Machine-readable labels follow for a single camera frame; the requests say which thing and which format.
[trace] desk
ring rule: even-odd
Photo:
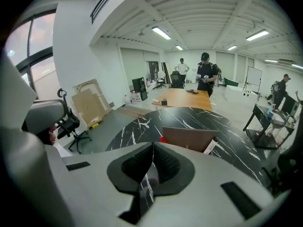
[[[107,150],[160,141],[163,126],[218,130],[220,146],[215,146],[213,155],[224,159],[259,183],[265,183],[265,174],[261,174],[260,156],[249,137],[227,118],[203,109],[175,107],[147,113],[124,127],[110,142]]]
[[[187,92],[185,89],[170,88],[157,99],[159,103],[153,102],[154,105],[161,105],[161,101],[167,99],[167,107],[192,107],[212,111],[207,91],[197,91],[198,94]]]
[[[281,145],[288,138],[288,136],[292,134],[292,132],[294,131],[294,126],[292,124],[290,124],[289,122],[283,123],[278,120],[269,119],[267,117],[267,111],[268,111],[268,108],[255,104],[254,109],[252,111],[252,115],[251,115],[250,119],[248,120],[247,124],[245,125],[243,131],[245,131],[247,133],[247,135],[250,137],[251,141],[254,143],[256,148],[275,150],[275,149],[278,149],[278,147],[276,147],[275,139],[273,139],[273,137],[268,137],[268,136],[264,135],[265,131],[270,126],[270,124],[274,125],[275,128],[278,128],[278,129],[285,127],[286,130],[288,131],[288,135],[282,141]],[[279,114],[282,119],[285,119],[285,116],[281,112],[275,111],[275,113]],[[263,130],[259,135],[256,135],[257,131],[247,130],[247,127],[249,126],[249,124],[252,121],[254,116],[257,117],[257,119],[259,120],[260,124],[263,127]]]

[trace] black desk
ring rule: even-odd
[[[140,117],[124,127],[111,141],[107,150],[131,146],[141,142],[160,141],[162,127],[218,130],[220,147],[212,152],[242,172],[265,183],[261,173],[260,155],[249,137],[233,126],[227,118],[203,109],[172,107]]]
[[[270,126],[270,124],[274,125],[275,128],[283,128],[283,127],[286,128],[288,134],[282,141],[281,143],[282,145],[284,141],[288,138],[288,136],[291,135],[292,132],[294,131],[294,126],[289,122],[283,123],[277,120],[269,119],[267,115],[267,111],[268,108],[255,104],[254,109],[252,111],[252,115],[248,120],[247,124],[245,125],[243,131],[247,133],[251,141],[254,143],[255,148],[276,150],[278,149],[278,147],[276,147],[276,140],[274,139],[274,137],[265,135],[265,131],[267,130],[267,128]],[[279,114],[282,119],[285,119],[285,116],[281,112],[278,111],[274,111],[274,112]],[[247,130],[247,127],[249,126],[254,116],[257,117],[257,119],[259,120],[259,122],[263,127],[263,130],[259,135],[256,135],[257,131],[255,130]]]

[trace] whiteboard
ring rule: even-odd
[[[261,83],[261,78],[262,78],[262,71],[248,67],[248,72],[247,72],[247,83],[253,84],[260,86]]]

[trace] wooden panel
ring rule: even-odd
[[[167,107],[192,107],[213,111],[207,91],[197,91],[198,94],[187,92],[185,89],[170,88],[157,99],[167,99]]]
[[[98,96],[93,96],[90,89],[86,89],[71,97],[76,110],[82,116],[88,128],[96,122],[101,121],[104,115],[104,109],[100,105],[101,102],[97,103],[96,97]]]

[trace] monitor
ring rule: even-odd
[[[285,97],[285,101],[281,111],[289,114],[291,117],[294,117],[298,107],[299,107],[299,103],[296,100],[294,100],[292,97],[287,95]]]

